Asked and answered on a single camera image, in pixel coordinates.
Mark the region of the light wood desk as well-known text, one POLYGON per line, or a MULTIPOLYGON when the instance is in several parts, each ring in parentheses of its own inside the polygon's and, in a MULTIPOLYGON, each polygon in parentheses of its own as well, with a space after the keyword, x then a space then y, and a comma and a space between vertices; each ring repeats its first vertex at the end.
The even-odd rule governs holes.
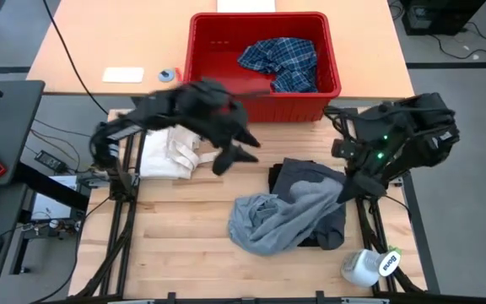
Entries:
MULTIPOLYGON (((27 75, 53 95, 141 95, 164 89, 160 71, 182 68, 190 19, 216 0, 62 0, 27 75), (139 84, 105 83, 106 68, 144 68, 139 84)), ((341 97, 387 100, 413 86, 387 0, 276 0, 279 12, 329 21, 341 97)))

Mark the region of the white paper sheet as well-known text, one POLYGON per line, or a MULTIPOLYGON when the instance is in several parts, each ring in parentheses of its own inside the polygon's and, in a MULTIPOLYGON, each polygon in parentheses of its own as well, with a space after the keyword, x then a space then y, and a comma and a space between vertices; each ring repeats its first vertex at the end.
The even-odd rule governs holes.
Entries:
POLYGON ((218 13, 275 13, 275 0, 217 0, 218 13))

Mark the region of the black metal table frame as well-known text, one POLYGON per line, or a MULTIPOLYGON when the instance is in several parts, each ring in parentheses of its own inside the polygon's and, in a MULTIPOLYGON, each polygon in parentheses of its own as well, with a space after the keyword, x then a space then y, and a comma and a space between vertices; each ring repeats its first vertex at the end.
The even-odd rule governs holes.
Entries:
POLYGON ((228 219, 238 197, 268 190, 269 168, 286 158, 313 160, 335 170, 337 137, 328 120, 253 123, 260 141, 256 163, 238 163, 216 176, 199 166, 188 180, 146 180, 139 184, 131 245, 110 272, 109 291, 127 299, 368 296, 371 289, 346 281, 341 263, 363 246, 355 204, 347 207, 345 240, 333 251, 303 247, 260 257, 237 247, 228 219))

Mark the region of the blue plaid shirt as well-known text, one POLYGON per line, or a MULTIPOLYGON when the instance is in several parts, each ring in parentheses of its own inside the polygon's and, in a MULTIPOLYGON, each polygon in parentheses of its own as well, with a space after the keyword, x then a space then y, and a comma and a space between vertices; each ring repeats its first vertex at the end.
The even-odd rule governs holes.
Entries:
POLYGON ((317 54, 312 41, 280 37, 257 41, 238 57, 242 68, 273 74, 278 93, 316 93, 317 54))

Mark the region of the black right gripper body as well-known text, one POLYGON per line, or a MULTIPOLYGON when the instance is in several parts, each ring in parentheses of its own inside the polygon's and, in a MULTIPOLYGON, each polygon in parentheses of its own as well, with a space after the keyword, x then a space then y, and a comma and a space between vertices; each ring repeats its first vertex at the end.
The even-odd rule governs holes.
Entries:
POLYGON ((335 139, 332 144, 332 156, 346 160, 346 177, 355 177, 357 173, 380 180, 392 180, 390 164, 393 160, 393 135, 382 134, 369 141, 357 141, 355 138, 335 139))

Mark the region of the black side desk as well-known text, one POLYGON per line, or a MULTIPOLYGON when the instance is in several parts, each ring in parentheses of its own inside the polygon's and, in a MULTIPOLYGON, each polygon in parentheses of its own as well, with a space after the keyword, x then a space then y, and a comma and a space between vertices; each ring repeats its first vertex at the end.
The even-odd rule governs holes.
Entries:
POLYGON ((45 83, 39 80, 0 81, 0 276, 19 222, 26 193, 33 190, 73 209, 85 211, 89 198, 20 161, 45 83))

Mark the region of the light grey garment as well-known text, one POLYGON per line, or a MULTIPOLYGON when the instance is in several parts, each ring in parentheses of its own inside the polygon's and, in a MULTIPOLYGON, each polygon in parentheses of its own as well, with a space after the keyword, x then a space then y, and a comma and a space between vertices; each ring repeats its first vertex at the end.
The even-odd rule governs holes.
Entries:
POLYGON ((289 203, 277 194, 237 198, 228 232, 230 240, 247 252, 272 256, 316 242, 323 250, 344 243, 346 209, 338 202, 343 185, 325 177, 321 182, 297 181, 289 189, 289 203))

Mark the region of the white canvas tote bag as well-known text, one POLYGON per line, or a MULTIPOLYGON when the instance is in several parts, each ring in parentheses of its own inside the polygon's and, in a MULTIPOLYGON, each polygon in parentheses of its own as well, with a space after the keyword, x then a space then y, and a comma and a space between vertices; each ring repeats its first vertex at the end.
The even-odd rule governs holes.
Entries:
POLYGON ((201 139, 194 132, 176 126, 148 131, 140 160, 144 179, 190 179, 197 167, 213 162, 218 152, 197 154, 201 139))

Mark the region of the white Bona bottle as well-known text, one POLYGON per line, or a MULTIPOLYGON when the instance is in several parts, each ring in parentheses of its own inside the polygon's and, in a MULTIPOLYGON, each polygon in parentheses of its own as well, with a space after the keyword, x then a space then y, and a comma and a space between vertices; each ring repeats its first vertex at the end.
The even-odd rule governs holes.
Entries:
POLYGON ((382 277, 391 275, 401 262, 401 253, 389 250, 378 253, 369 249, 351 252, 341 266, 341 275, 359 287, 371 287, 382 277))

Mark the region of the dark grey shirt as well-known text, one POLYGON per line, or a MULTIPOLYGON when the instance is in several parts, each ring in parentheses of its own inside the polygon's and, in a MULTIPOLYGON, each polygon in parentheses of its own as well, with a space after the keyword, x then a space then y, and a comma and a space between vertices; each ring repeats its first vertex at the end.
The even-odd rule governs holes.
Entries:
MULTIPOLYGON (((295 202, 295 198, 291 196, 289 189, 296 182, 322 182, 325 178, 332 179, 340 184, 345 181, 345 175, 342 172, 334 171, 312 160, 285 158, 282 164, 283 167, 272 194, 277 194, 279 198, 288 203, 295 202)), ((337 249, 344 243, 345 223, 346 206, 343 204, 334 212, 320 219, 316 228, 308 237, 317 240, 318 247, 322 250, 337 249)))

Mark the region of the black computer tower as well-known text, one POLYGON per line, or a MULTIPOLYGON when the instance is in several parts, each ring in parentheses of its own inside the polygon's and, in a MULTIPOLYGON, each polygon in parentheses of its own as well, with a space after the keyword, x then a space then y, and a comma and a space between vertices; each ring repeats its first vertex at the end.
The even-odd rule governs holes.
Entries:
POLYGON ((456 35, 486 0, 400 0, 407 35, 456 35))

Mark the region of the black power adapter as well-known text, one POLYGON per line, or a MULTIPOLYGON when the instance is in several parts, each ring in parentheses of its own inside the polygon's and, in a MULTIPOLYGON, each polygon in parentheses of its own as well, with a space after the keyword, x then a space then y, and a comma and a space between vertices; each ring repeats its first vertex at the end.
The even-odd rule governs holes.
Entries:
POLYGON ((65 173, 68 169, 68 166, 65 162, 59 160, 57 157, 49 154, 44 150, 41 150, 35 156, 35 160, 56 173, 65 173))

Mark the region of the red plastic laundry bin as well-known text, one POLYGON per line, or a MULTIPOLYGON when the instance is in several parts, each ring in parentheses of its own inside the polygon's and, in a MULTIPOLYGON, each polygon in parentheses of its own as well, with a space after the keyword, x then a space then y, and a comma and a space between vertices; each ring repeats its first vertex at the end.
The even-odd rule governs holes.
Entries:
POLYGON ((190 20, 184 80, 214 79, 243 97, 251 122, 312 122, 338 97, 338 75, 327 16, 319 12, 254 14, 199 13, 190 20), (316 93, 279 93, 273 74, 243 68, 237 58, 248 46, 274 38, 301 38, 314 44, 317 55, 316 93))

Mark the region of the silver metal mounting plate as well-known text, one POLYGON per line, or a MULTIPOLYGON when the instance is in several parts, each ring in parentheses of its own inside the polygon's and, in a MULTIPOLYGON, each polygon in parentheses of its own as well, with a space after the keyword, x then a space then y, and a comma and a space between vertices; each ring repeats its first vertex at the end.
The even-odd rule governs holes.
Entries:
POLYGON ((80 185, 90 189, 108 187, 110 185, 108 176, 96 173, 79 175, 77 176, 77 181, 80 185))

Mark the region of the black garment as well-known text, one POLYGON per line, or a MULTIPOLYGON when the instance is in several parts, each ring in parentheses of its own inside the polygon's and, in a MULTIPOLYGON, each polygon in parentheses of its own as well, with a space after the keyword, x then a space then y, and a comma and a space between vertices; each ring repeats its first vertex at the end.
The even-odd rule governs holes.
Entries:
MULTIPOLYGON (((276 182, 278 180, 278 176, 280 174, 280 171, 282 170, 283 164, 282 163, 277 163, 274 164, 272 167, 268 169, 268 188, 269 192, 272 193, 274 186, 276 185, 276 182)), ((299 247, 318 247, 319 244, 317 240, 312 239, 310 237, 304 239, 300 244, 299 247)))

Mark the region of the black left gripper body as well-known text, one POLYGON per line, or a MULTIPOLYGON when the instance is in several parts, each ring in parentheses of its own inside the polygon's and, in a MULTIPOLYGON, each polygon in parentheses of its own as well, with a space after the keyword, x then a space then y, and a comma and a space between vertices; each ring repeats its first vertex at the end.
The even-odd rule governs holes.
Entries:
POLYGON ((216 81, 182 84, 175 88, 174 100, 177 121, 211 142, 231 142, 236 131, 247 128, 245 107, 216 81))

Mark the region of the white rectangular pad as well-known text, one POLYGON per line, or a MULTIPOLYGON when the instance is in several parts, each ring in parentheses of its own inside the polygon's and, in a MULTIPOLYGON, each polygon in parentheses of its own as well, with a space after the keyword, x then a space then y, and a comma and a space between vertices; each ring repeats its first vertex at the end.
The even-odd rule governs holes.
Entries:
POLYGON ((144 68, 106 68, 102 81, 105 83, 139 84, 143 81, 144 68))

